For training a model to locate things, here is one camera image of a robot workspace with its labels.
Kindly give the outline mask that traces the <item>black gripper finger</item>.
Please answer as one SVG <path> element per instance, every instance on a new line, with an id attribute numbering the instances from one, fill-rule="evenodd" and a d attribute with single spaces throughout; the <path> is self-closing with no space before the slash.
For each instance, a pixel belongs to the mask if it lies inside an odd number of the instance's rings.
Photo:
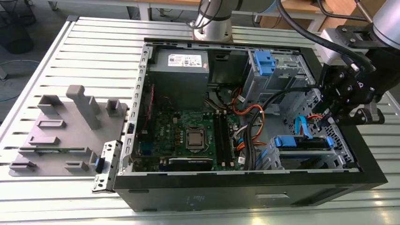
<path id="1" fill-rule="evenodd" d="M 325 115 L 317 122 L 317 126 L 326 127 L 330 125 L 329 119 L 333 122 L 349 116 L 350 107 L 348 105 L 348 96 L 353 86 L 348 85 L 348 73 L 342 66 L 322 65 L 321 75 L 317 82 L 320 91 L 320 100 L 313 107 L 314 114 Z"/>
<path id="2" fill-rule="evenodd" d="M 376 105 L 365 105 L 353 114 L 346 109 L 337 113 L 329 112 L 328 119 L 333 123 L 384 123 L 384 115 Z"/>

